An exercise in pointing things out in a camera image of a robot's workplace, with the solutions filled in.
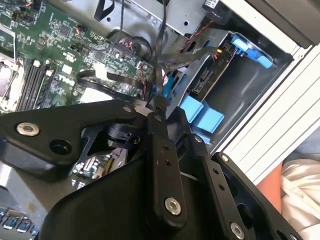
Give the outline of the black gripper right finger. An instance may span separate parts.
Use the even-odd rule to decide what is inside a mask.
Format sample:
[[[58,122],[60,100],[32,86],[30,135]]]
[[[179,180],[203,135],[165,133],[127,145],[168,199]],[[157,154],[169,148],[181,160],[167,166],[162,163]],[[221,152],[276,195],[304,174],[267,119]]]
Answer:
[[[177,144],[182,173],[198,181],[203,227],[214,240],[300,240],[302,237],[221,152],[210,155],[203,139],[190,130],[185,111],[176,107],[167,119],[169,138]]]

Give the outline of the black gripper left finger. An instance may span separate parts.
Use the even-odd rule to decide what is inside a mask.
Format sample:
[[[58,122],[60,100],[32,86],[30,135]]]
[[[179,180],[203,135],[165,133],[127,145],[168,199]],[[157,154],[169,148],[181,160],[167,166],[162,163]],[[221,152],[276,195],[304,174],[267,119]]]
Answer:
[[[150,224],[179,230],[187,210],[175,143],[167,129],[165,99],[149,113],[123,100],[13,112],[0,118],[0,158],[50,182],[66,178],[79,160],[120,148],[146,164],[146,215]]]

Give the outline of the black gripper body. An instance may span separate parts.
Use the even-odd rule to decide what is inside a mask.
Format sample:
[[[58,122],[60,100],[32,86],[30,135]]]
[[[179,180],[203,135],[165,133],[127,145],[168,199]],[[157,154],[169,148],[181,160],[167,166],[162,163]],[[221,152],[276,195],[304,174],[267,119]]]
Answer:
[[[69,194],[48,213],[43,240],[214,240],[202,187],[171,160],[136,160]]]

